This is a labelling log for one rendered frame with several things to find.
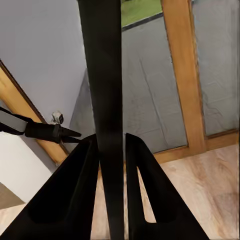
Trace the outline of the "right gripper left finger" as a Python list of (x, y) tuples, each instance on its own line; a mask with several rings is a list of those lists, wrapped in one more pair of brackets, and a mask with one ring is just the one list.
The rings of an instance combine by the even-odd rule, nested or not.
[(91, 240), (99, 167), (93, 134), (57, 167), (0, 240)]

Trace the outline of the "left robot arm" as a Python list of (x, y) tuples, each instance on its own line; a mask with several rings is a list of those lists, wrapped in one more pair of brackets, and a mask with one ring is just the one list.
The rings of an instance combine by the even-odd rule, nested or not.
[(12, 114), (10, 111), (0, 106), (0, 132), (22, 136), (25, 133), (27, 138), (37, 138), (39, 140), (63, 143), (80, 143), (81, 133), (62, 127), (63, 115), (59, 110), (52, 113), (53, 119), (50, 124), (34, 122), (30, 117), (19, 114)]

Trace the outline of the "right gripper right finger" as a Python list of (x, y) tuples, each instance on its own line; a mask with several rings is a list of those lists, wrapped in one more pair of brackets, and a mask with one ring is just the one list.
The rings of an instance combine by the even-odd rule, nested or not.
[[(125, 137), (129, 240), (210, 240), (145, 142)], [(156, 223), (145, 220), (138, 169)]]

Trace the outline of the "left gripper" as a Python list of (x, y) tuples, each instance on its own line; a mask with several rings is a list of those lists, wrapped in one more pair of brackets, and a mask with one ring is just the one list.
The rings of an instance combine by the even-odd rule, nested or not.
[(81, 133), (62, 127), (57, 123), (55, 125), (39, 123), (36, 131), (37, 139), (55, 142), (56, 144), (60, 144), (61, 140), (63, 143), (80, 143), (80, 139), (73, 137), (81, 137), (81, 135)]

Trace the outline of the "poster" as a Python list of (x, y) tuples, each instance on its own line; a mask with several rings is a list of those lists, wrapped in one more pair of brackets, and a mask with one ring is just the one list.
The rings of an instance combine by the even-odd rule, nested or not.
[(121, 0), (78, 7), (110, 240), (125, 240)]

